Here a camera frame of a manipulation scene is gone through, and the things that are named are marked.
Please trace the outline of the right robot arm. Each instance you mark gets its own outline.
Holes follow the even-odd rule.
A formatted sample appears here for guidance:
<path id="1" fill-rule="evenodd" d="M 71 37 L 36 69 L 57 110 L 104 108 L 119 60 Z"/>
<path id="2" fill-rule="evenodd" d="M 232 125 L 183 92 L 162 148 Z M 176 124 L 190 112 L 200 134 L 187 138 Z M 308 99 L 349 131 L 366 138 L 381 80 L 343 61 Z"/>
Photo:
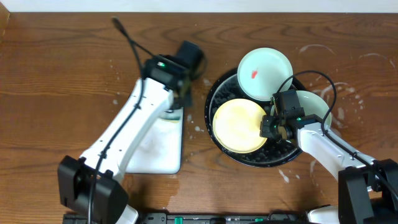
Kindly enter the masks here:
<path id="1" fill-rule="evenodd" d="M 262 137 L 292 141 L 338 181 L 338 204 L 307 212 L 309 223 L 397 223 L 397 162 L 363 154 L 326 130 L 316 115 L 265 115 L 260 129 Z"/>

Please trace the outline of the yellow plate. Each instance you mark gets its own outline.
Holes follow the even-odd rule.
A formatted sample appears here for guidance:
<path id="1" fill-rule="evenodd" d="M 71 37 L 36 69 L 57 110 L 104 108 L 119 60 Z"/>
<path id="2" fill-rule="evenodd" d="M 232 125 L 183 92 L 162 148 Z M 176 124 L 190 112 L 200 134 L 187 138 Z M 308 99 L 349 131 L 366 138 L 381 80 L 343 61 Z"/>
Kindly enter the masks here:
<path id="1" fill-rule="evenodd" d="M 229 100 L 213 117 L 215 138 L 227 150 L 238 154 L 258 150 L 267 141 L 260 135 L 260 124 L 265 115 L 264 109 L 251 100 Z"/>

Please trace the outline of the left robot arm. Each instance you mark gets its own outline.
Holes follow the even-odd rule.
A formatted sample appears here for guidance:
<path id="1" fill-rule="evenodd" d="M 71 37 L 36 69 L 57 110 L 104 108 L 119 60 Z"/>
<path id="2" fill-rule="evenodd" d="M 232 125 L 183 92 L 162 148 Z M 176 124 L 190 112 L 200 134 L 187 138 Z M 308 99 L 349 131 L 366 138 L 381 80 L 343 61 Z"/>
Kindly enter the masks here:
<path id="1" fill-rule="evenodd" d="M 131 159 L 157 120 L 190 102 L 192 81 L 207 63 L 204 56 L 155 55 L 140 64 L 132 93 L 104 133 L 79 158 L 59 163 L 61 204 L 87 223 L 135 223 L 137 211 L 121 185 Z"/>

